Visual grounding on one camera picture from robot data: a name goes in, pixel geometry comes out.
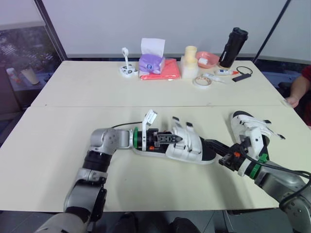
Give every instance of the small bowl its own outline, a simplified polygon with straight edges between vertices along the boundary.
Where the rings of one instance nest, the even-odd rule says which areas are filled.
[[[199,67],[202,67],[205,69],[214,67],[219,61],[219,56],[213,53],[210,53],[210,52],[197,52],[195,57],[196,59],[198,59],[198,61],[201,57],[208,59],[208,63],[206,65],[198,63]]]

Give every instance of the black remote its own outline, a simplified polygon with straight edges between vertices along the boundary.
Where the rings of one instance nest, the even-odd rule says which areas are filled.
[[[251,77],[251,74],[243,74],[243,75],[233,78],[232,80],[237,82],[237,81],[241,81],[243,79],[249,78],[249,77]]]

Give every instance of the white wall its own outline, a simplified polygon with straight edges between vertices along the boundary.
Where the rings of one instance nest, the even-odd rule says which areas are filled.
[[[292,0],[261,57],[311,62],[311,1]]]
[[[285,0],[43,0],[69,57],[140,54],[142,37],[166,39],[165,53],[187,45],[221,53],[233,27],[249,32],[241,53],[256,53]]]
[[[0,30],[44,25],[33,0],[0,1]]]

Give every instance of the purple tissue box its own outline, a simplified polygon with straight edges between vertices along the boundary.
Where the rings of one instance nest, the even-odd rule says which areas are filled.
[[[165,57],[143,54],[139,59],[139,69],[143,72],[160,74],[164,68]]]

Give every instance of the white table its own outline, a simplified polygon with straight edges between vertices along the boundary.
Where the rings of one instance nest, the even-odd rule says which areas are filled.
[[[251,61],[235,61],[232,66],[251,68],[254,73],[250,78],[235,83],[233,76],[224,76],[227,85],[213,82],[207,90],[198,89],[192,80],[127,79],[119,74],[123,65],[124,62],[64,61],[32,106],[254,106],[281,105],[283,100]],[[201,69],[200,73],[213,73],[214,69],[217,67]]]
[[[293,109],[280,106],[156,107],[153,128],[170,129],[171,117],[192,122],[198,134],[227,145],[229,114],[247,111],[269,119],[286,140],[271,138],[272,161],[309,170],[311,133]],[[0,209],[62,211],[65,196],[94,129],[141,120],[149,108],[30,107],[0,148]],[[113,155],[105,185],[106,211],[273,208],[278,204],[248,177],[220,166],[142,157],[131,150]]]

